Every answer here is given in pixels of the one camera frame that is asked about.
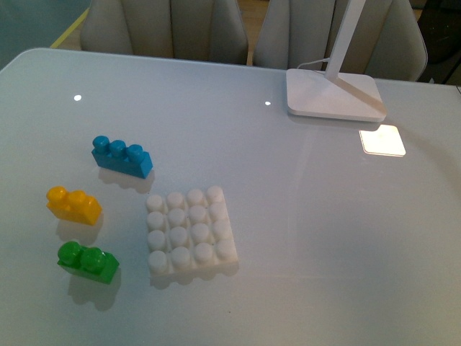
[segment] lamp base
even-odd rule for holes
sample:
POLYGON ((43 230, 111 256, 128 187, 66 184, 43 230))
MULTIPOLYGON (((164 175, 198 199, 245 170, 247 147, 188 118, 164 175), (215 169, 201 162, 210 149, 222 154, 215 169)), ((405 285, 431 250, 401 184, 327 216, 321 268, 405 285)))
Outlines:
POLYGON ((387 115, 375 80, 363 74, 338 74, 329 81, 321 71, 292 68, 287 103, 290 113, 309 117, 378 123, 387 115))

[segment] toy building block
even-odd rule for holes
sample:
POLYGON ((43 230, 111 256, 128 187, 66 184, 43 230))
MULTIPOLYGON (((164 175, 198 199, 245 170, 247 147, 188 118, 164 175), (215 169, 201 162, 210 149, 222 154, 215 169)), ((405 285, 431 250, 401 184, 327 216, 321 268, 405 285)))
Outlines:
POLYGON ((76 241, 68 241, 58 251, 58 264, 73 275, 110 284, 119 262, 109 252, 97 247, 83 247, 76 241))
POLYGON ((97 136, 93 140, 93 147, 91 153, 102 168, 143 179, 153 168, 151 156, 138 144, 127 147, 124 141, 110 143, 108 137, 97 136))
POLYGON ((93 226, 102 211, 97 199, 81 190, 68 192, 62 186, 55 186, 48 190, 46 198, 48 209, 61 220, 93 226))
POLYGON ((166 198, 152 195, 149 211, 148 266, 151 277, 178 277, 191 271, 238 264, 223 190, 190 190, 166 198))

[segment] chair backrest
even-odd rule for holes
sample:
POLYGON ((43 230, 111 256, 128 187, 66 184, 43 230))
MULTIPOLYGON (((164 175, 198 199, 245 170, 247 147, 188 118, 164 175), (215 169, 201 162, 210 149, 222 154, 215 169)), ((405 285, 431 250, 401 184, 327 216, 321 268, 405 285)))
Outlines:
MULTIPOLYGON (((271 0, 253 64, 296 68, 331 54, 348 0, 271 0)), ((408 0, 367 0, 342 72, 415 81, 426 47, 408 0)), ((306 66, 320 70, 321 63, 306 66)))
POLYGON ((93 0, 83 50, 246 64, 236 0, 93 0))

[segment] white building block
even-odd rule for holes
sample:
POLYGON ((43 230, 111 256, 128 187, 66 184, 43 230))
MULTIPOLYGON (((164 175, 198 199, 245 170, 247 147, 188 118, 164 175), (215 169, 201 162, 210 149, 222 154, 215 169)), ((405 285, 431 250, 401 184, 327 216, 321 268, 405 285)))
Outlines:
POLYGON ((148 266, 151 278, 188 283, 226 268, 238 268, 238 256, 223 190, 190 190, 163 198, 152 195, 148 209, 148 266))

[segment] desk lamp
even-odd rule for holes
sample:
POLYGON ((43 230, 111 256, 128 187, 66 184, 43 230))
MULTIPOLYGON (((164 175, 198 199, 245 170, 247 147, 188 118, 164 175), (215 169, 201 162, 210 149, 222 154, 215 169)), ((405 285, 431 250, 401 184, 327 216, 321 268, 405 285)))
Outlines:
POLYGON ((375 80, 339 69, 366 0, 349 0, 325 72, 291 68, 287 71, 290 113, 310 117, 381 122, 387 115, 375 80))

